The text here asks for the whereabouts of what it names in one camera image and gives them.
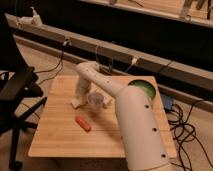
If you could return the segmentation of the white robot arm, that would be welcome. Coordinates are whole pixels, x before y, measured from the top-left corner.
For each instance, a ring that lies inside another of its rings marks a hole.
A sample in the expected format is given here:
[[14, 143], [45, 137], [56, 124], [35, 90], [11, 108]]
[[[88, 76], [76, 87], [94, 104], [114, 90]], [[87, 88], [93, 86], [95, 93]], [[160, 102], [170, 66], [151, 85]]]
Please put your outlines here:
[[94, 83], [115, 98], [115, 114], [129, 171], [173, 171], [147, 93], [104, 76], [95, 61], [78, 64], [76, 71], [77, 91], [84, 93]]

